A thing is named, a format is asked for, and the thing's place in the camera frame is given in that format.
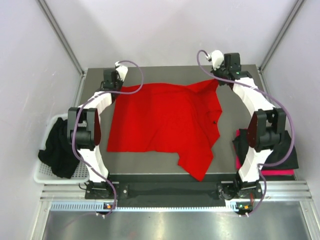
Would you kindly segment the red t shirt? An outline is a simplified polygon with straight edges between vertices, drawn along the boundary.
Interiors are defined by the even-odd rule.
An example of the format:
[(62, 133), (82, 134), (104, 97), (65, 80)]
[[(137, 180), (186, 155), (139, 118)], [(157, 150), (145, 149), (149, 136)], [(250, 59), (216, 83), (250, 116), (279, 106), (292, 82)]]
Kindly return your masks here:
[(177, 164), (202, 181), (220, 137), (218, 86), (215, 79), (124, 86), (115, 101), (107, 151), (176, 153)]

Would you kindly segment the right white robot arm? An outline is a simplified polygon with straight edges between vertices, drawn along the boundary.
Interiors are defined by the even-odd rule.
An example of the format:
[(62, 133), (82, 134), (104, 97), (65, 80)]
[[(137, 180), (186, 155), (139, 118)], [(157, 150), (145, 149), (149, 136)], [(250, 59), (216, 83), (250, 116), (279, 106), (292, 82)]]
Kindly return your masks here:
[(286, 113), (259, 92), (252, 75), (242, 70), (239, 53), (223, 54), (215, 50), (208, 59), (212, 63), (211, 73), (230, 81), (227, 84), (239, 96), (251, 116), (246, 132), (248, 151), (236, 174), (237, 182), (233, 185), (234, 194), (245, 198), (259, 180), (259, 170), (274, 147), (283, 142)]

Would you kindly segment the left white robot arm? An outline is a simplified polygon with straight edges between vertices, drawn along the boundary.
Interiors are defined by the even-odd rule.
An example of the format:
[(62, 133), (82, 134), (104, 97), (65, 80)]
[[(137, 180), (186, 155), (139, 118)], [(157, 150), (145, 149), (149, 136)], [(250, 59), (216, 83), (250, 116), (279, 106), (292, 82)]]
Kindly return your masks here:
[(100, 114), (115, 102), (119, 94), (113, 92), (121, 90), (127, 73), (128, 68), (124, 65), (105, 68), (103, 81), (93, 96), (67, 112), (67, 140), (74, 143), (71, 149), (85, 161), (89, 180), (98, 183), (96, 192), (105, 199), (113, 194), (114, 187), (105, 181), (109, 171), (103, 163), (99, 147), (102, 138)]

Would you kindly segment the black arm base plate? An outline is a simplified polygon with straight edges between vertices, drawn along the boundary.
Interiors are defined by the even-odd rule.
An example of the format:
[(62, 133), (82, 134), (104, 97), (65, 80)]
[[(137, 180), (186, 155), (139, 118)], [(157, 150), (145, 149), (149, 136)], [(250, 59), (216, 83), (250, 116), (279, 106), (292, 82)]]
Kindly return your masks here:
[(117, 200), (120, 207), (222, 207), (226, 200), (250, 202), (262, 188), (239, 190), (234, 173), (208, 173), (202, 181), (185, 173), (111, 174), (106, 182), (86, 182), (85, 199)]

